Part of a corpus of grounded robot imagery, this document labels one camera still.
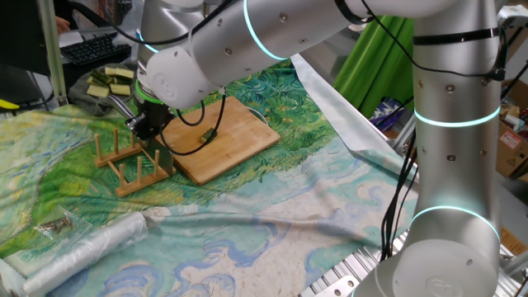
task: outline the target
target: green curtain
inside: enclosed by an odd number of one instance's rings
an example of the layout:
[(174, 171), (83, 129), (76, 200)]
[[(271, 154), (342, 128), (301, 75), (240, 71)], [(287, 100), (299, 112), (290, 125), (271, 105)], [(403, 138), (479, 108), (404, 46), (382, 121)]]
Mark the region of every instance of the green curtain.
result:
[[(395, 16), (380, 20), (413, 54), (413, 20)], [(380, 25), (372, 21), (361, 33), (333, 86), (363, 116), (371, 118), (383, 97), (403, 102), (413, 95), (413, 65)]]

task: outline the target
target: small metal object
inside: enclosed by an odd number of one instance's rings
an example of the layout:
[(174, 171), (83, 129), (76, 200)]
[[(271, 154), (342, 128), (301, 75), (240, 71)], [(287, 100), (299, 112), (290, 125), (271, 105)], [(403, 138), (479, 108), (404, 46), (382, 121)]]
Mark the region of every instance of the small metal object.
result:
[(57, 102), (59, 106), (68, 105), (68, 98), (65, 95), (57, 96)]
[(403, 154), (407, 154), (408, 149), (409, 149), (409, 145), (408, 144), (404, 144), (403, 147), (402, 147), (402, 153)]
[(119, 112), (124, 118), (133, 119), (135, 117), (134, 112), (130, 110), (130, 108), (116, 95), (110, 94), (108, 95), (108, 102), (112, 107), (114, 107), (117, 112)]
[(63, 229), (63, 226), (64, 226), (64, 221), (60, 221), (59, 227), (57, 228), (57, 234), (60, 233), (60, 230)]
[(63, 219), (63, 222), (70, 228), (70, 229), (73, 229), (73, 224), (72, 224), (72, 220), (69, 219), (68, 217), (64, 218)]
[(204, 17), (207, 17), (210, 14), (210, 10), (211, 10), (211, 5), (204, 3), (204, 9), (203, 9)]
[(282, 21), (282, 22), (287, 22), (287, 21), (288, 21), (288, 15), (285, 14), (284, 12), (282, 12), (282, 13), (279, 15), (279, 18), (280, 18), (280, 21)]
[(55, 230), (55, 222), (49, 222), (40, 225), (41, 229)]
[(138, 70), (139, 70), (139, 74), (141, 74), (141, 75), (145, 75), (147, 73), (147, 68), (139, 60), (138, 60)]

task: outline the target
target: plastic bag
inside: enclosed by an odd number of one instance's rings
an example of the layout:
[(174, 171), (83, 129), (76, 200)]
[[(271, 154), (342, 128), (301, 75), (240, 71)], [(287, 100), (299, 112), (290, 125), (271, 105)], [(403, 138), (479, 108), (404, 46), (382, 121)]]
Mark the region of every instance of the plastic bag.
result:
[(22, 290), (28, 296), (43, 296), (102, 257), (127, 248), (148, 235), (142, 214), (123, 214), (63, 250), (60, 256), (31, 276), (22, 285)]
[(65, 243), (63, 248), (95, 230), (92, 224), (61, 207), (52, 210), (43, 221), (35, 229), (57, 243)]
[[(141, 21), (143, 19), (143, 0), (132, 0), (132, 8), (126, 14), (121, 22), (120, 29), (126, 34), (135, 37), (136, 29), (141, 28)], [(130, 60), (136, 61), (138, 59), (139, 44), (127, 39), (121, 34), (118, 34), (113, 40), (114, 45), (130, 45), (132, 52), (130, 53)]]

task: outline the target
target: wire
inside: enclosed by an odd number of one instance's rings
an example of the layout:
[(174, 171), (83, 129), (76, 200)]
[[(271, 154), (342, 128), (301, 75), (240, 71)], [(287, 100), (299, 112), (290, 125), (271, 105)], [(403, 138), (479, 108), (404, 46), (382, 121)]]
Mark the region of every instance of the wire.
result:
[(185, 125), (188, 125), (190, 127), (195, 127), (195, 126), (198, 126), (199, 124), (201, 124), (201, 122), (204, 120), (205, 118), (205, 104), (204, 104), (204, 101), (200, 101), (200, 104), (201, 104), (201, 117), (200, 119), (196, 122), (196, 123), (189, 123), (188, 121), (186, 121), (184, 118), (183, 118), (183, 115), (182, 113), (180, 112), (180, 110), (176, 110), (176, 113), (178, 114), (178, 117), (180, 118), (181, 122)]
[(391, 200), (389, 207), (387, 208), (387, 211), (385, 212), (385, 216), (383, 217), (383, 220), (381, 222), (381, 258), (380, 262), (385, 260), (387, 257), (391, 257), (391, 247), (390, 247), (390, 238), (392, 235), (393, 230), (393, 223), (394, 223), (394, 215), (396, 213), (396, 208), (398, 207), (398, 197), (399, 193), (403, 188), (403, 185), (405, 184), (405, 181), (407, 180), (407, 177), (409, 173), (411, 172), (411, 169), (413, 169), (413, 163), (416, 159), (416, 154), (412, 156), (412, 161), (410, 163), (410, 166), (408, 165), (408, 161), (411, 157), (411, 152), (414, 147), (414, 143), (416, 141), (416, 131), (413, 131), (411, 140), (409, 142), (409, 149), (407, 153), (405, 154), (405, 159), (403, 160), (402, 170), (399, 174), (398, 178), (398, 184), (396, 186), (396, 192), (394, 192), (393, 199)]
[(488, 77), (490, 75), (490, 73), (479, 73), (479, 74), (463, 74), (463, 73), (457, 73), (456, 71), (450, 71), (450, 70), (440, 70), (440, 69), (433, 69), (433, 68), (427, 68), (427, 67), (423, 67), (421, 65), (419, 65), (414, 59), (413, 57), (410, 55), (409, 52), (407, 52), (407, 50), (405, 49), (405, 47), (399, 42), (398, 38), (396, 38), (396, 36), (394, 36), (389, 29), (387, 29), (387, 27), (380, 21), (380, 19), (374, 14), (374, 12), (372, 12), (372, 10), (370, 9), (370, 7), (367, 5), (367, 3), (365, 2), (365, 0), (361, 0), (361, 2), (363, 3), (363, 6), (365, 6), (367, 12), (372, 16), (372, 18), (378, 23), (378, 25), (387, 33), (387, 35), (390, 36), (390, 38), (392, 38), (394, 40), (394, 43), (396, 43), (396, 45), (398, 45), (398, 47), (400, 49), (402, 49), (403, 53), (407, 56), (407, 58), (409, 59), (409, 61), (411, 61), (411, 63), (416, 66), (417, 68), (421, 69), (421, 70), (424, 70), (424, 71), (430, 71), (430, 72), (435, 72), (435, 73), (448, 73), (448, 74), (454, 74), (454, 75), (458, 75), (458, 76), (461, 76), (461, 77), (465, 77), (465, 78), (476, 78), (476, 77)]
[[(214, 19), (216, 16), (218, 16), (225, 8), (227, 8), (229, 5), (231, 5), (232, 2), (236, 0), (225, 0), (222, 2), (218, 8), (216, 8), (213, 12), (211, 12), (203, 21), (198, 23), (198, 25), (195, 26), (195, 28), (192, 30), (192, 34), (195, 34), (199, 29), (201, 29), (203, 26), (207, 25), (212, 19)], [(121, 28), (116, 25), (112, 17), (108, 14), (108, 12), (105, 9), (105, 5), (102, 0), (99, 0), (99, 7), (102, 10), (102, 13), (106, 17), (106, 21), (110, 23), (114, 29), (119, 32), (121, 35), (123, 35), (126, 39), (132, 40), (133, 42), (139, 43), (141, 45), (170, 45), (172, 43), (177, 43), (180, 41), (183, 41), (189, 37), (189, 32), (185, 33), (184, 35), (172, 38), (170, 40), (159, 40), (159, 41), (145, 41), (141, 40), (139, 38), (133, 37), (132, 35), (128, 35), (126, 32), (121, 30)]]
[(513, 87), (519, 82), (524, 73), (528, 70), (528, 61), (526, 61), (525, 66), (519, 71), (519, 73), (512, 79), (512, 81), (507, 85), (507, 87), (501, 92), (501, 100), (508, 97)]
[(225, 94), (222, 96), (222, 105), (220, 107), (220, 113), (218, 115), (218, 119), (216, 121), (216, 126), (214, 127), (214, 131), (213, 133), (209, 136), (209, 138), (201, 145), (199, 146), (198, 148), (196, 149), (193, 149), (191, 150), (190, 152), (187, 152), (187, 153), (179, 153), (175, 150), (173, 150), (171, 148), (171, 146), (167, 143), (167, 141), (165, 140), (165, 137), (163, 136), (163, 127), (162, 125), (159, 126), (159, 136), (161, 137), (162, 139), (162, 142), (163, 144), (165, 145), (165, 147), (169, 150), (169, 152), (177, 155), (177, 156), (188, 156), (188, 155), (192, 155), (193, 153), (196, 153), (198, 151), (200, 151), (201, 149), (203, 149), (207, 144), (209, 144), (211, 141), (213, 141), (213, 138), (214, 136), (216, 135), (217, 131), (218, 131), (218, 128), (220, 127), (220, 122), (222, 121), (222, 116), (224, 115), (224, 108), (225, 108)]
[(523, 27), (519, 27), (515, 33), (513, 33), (513, 35), (511, 36), (510, 40), (508, 41), (508, 46), (512, 46), (513, 43), (515, 42), (515, 40), (517, 39), (517, 37), (519, 37), (519, 35), (522, 33), (522, 30), (524, 28)]
[(411, 103), (413, 100), (414, 100), (414, 96), (408, 98), (400, 107), (398, 107), (396, 109), (396, 111), (391, 112), (389, 116), (387, 116), (386, 118), (382, 119), (382, 121), (380, 123), (376, 124), (376, 128), (381, 127), (381, 125), (385, 124), (385, 122), (387, 120), (390, 120), (391, 118), (396, 116), (399, 111), (401, 111), (407, 104)]
[(413, 188), (414, 181), (416, 180), (417, 175), (418, 175), (418, 167), (416, 168), (416, 172), (414, 173), (414, 176), (412, 177), (411, 184), (409, 184), (409, 188), (405, 192), (405, 196), (403, 196), (402, 203), (399, 206), (398, 216), (396, 217), (396, 225), (394, 226), (393, 240), (391, 241), (392, 243), (391, 247), (394, 247), (394, 240), (396, 239), (396, 233), (398, 232), (398, 222), (399, 222), (399, 217), (402, 214), (403, 204), (405, 203), (405, 200), (407, 199), (407, 195), (409, 195), (409, 192)]
[(513, 297), (519, 297), (519, 296), (521, 295), (522, 289), (525, 288), (526, 282), (528, 282), (528, 276), (525, 277), (525, 279), (522, 281), (521, 287), (520, 287), (519, 290), (515, 293), (515, 295), (513, 295)]
[(251, 108), (251, 107), (248, 107), (248, 109), (249, 109), (250, 111), (256, 113), (256, 114), (262, 119), (262, 121), (263, 121), (264, 123), (266, 123), (266, 125), (270, 125), (270, 124), (267, 122), (266, 117), (264, 117), (264, 115), (262, 115), (262, 113), (258, 112), (256, 109), (253, 109), (253, 108)]

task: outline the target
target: bamboo cutting board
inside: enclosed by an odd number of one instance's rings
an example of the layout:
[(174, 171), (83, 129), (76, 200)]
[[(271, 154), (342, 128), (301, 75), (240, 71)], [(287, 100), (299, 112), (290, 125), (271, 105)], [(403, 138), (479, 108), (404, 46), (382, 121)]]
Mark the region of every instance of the bamboo cutting board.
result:
[[(163, 131), (163, 137), (173, 150), (186, 153), (198, 148), (201, 136), (214, 128), (222, 102), (205, 107), (205, 118), (201, 124), (190, 127), (179, 118), (172, 120)], [(195, 123), (201, 110), (183, 115), (186, 121)], [(178, 167), (198, 186), (211, 181), (220, 174), (248, 160), (264, 149), (279, 142), (281, 137), (237, 98), (226, 99), (224, 115), (218, 135), (202, 150), (189, 156), (174, 156)]]

